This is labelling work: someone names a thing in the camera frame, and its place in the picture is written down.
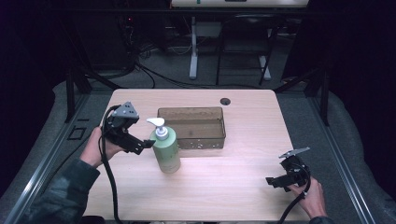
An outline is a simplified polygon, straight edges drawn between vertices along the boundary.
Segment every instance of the table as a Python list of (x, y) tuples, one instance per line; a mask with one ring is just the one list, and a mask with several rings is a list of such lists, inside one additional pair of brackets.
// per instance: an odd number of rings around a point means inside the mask
[[(255, 8), (304, 8), (308, 4), (309, 0), (247, 0), (246, 2), (226, 2), (225, 0), (172, 0), (171, 7), (255, 7)], [(197, 66), (198, 66), (198, 49), (196, 47), (197, 37), (197, 24), (195, 17), (191, 19), (191, 63), (190, 63), (190, 79), (197, 78)], [(219, 31), (218, 28), (210, 27), (211, 32), (213, 30)], [(261, 67), (265, 65), (265, 57), (260, 57)], [(265, 80), (271, 80), (269, 70), (264, 73)]]
[[(231, 100), (222, 105), (220, 99)], [(152, 148), (137, 156), (119, 153), (111, 161), (121, 220), (258, 221), (278, 220), (293, 200), (291, 193), (269, 186), (265, 177), (286, 172), (279, 155), (292, 149), (276, 95), (263, 90), (117, 90), (108, 107), (131, 101), (140, 120), (130, 134), (148, 139), (147, 118), (160, 107), (223, 109), (223, 149), (181, 149), (181, 167), (162, 173)], [(103, 166), (84, 216), (113, 219), (111, 187)], [(288, 220), (308, 220), (299, 207)]]

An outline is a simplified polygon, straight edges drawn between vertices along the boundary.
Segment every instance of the pump bottle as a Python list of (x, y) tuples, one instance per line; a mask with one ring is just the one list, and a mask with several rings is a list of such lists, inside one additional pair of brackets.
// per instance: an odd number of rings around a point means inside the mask
[(155, 131), (151, 133), (150, 140), (155, 140), (152, 148), (161, 171), (168, 174), (176, 172), (180, 167), (180, 157), (178, 156), (175, 131), (170, 127), (163, 126), (165, 120), (162, 118), (147, 119), (147, 122), (156, 126)]

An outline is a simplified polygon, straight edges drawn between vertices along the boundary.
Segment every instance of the bottle body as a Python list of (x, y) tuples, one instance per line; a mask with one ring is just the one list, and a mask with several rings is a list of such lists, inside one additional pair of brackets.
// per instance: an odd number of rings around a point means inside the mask
[(166, 128), (169, 135), (165, 140), (158, 139), (155, 131), (151, 133), (150, 139), (155, 140), (152, 148), (161, 171), (171, 174), (180, 168), (180, 157), (178, 156), (176, 133), (172, 128)]

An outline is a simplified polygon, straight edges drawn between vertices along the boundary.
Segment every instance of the human arm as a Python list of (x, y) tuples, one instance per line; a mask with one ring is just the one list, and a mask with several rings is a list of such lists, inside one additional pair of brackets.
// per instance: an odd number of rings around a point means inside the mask
[[(102, 164), (98, 142), (100, 128), (92, 131), (79, 159), (55, 178), (48, 190), (30, 206), (21, 223), (79, 223), (85, 212), (89, 191), (99, 176)], [(106, 141), (106, 154), (111, 159), (122, 148)]]
[[(295, 185), (288, 186), (295, 196), (300, 195), (305, 186), (297, 187)], [(321, 184), (311, 177), (311, 186), (304, 199), (299, 201), (300, 206), (308, 214), (310, 224), (333, 224), (334, 222), (327, 216), (326, 205)]]

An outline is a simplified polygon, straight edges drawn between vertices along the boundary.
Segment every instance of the hand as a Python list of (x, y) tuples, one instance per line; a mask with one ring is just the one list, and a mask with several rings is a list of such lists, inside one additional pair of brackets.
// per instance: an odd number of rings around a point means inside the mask
[[(297, 197), (303, 192), (305, 186), (290, 185), (288, 188)], [(323, 188), (321, 184), (314, 178), (311, 177), (311, 187), (309, 188), (308, 194), (305, 199), (301, 199), (299, 202), (300, 206), (312, 219), (314, 217), (326, 217), (326, 208), (323, 196)]]
[[(99, 139), (102, 136), (102, 130), (99, 127), (93, 129), (90, 140), (88, 140), (87, 146), (79, 157), (82, 161), (87, 162), (89, 165), (97, 168), (102, 164), (102, 156), (99, 151)], [(123, 151), (123, 148), (116, 146), (106, 140), (106, 154), (107, 159), (110, 160), (118, 152)]]

